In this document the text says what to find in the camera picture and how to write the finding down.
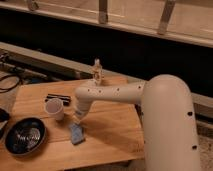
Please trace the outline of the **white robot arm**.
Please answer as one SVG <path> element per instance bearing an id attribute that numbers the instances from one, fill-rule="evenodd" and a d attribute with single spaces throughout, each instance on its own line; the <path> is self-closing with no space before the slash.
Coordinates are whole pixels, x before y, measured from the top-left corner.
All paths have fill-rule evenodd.
<path id="1" fill-rule="evenodd" d="M 79 118 L 87 115 L 96 100 L 141 107 L 147 171 L 202 171 L 192 96 L 182 79 L 158 75 L 114 86 L 89 80 L 76 88 L 75 97 Z"/>

